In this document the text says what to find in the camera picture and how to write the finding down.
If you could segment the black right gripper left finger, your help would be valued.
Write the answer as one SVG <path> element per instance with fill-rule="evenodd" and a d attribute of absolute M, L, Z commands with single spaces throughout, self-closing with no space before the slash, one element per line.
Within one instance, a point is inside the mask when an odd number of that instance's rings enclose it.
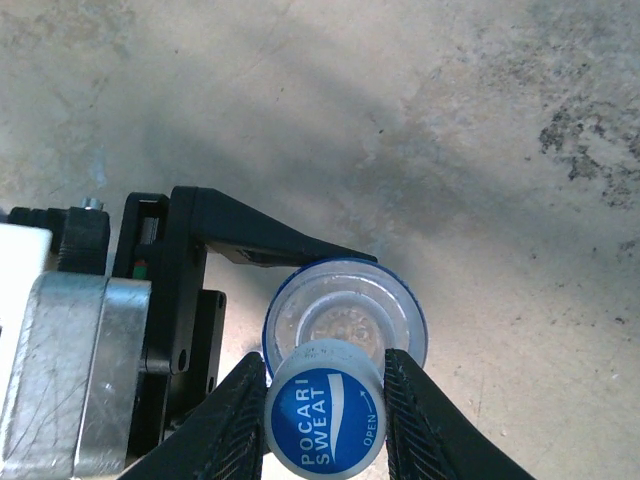
<path fill-rule="evenodd" d="M 121 477 L 259 479 L 265 401 L 265 363 L 259 353 L 250 352 L 174 434 Z"/>

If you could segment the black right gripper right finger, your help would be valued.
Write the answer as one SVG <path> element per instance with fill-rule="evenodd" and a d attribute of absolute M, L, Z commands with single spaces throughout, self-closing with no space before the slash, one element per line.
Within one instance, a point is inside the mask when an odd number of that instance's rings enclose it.
<path fill-rule="evenodd" d="M 530 479 L 487 439 L 404 350 L 385 351 L 391 479 Z"/>

